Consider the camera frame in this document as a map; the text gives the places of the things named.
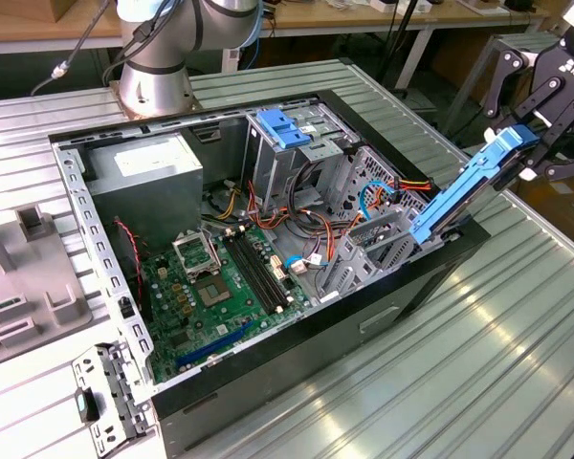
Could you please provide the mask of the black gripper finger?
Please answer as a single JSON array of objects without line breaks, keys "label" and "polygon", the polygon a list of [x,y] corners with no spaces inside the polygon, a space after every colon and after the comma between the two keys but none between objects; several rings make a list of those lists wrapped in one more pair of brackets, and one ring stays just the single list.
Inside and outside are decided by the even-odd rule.
[{"label": "black gripper finger", "polygon": [[568,133],[574,125],[574,100],[557,117],[546,130],[539,143],[523,160],[524,169],[521,179],[532,181],[541,176],[548,181],[558,181],[574,177],[574,160],[558,160],[560,148],[567,143]]},{"label": "black gripper finger", "polygon": [[[486,117],[493,120],[485,136],[493,137],[508,126],[527,123],[535,112],[540,113],[539,118],[549,128],[560,115],[561,109],[555,107],[546,110],[544,106],[559,98],[565,85],[560,67],[566,61],[566,47],[550,47],[537,55],[518,51],[501,52],[483,110]],[[502,116],[499,108],[503,86],[507,80],[528,68],[533,69],[528,95],[513,111]]]}]

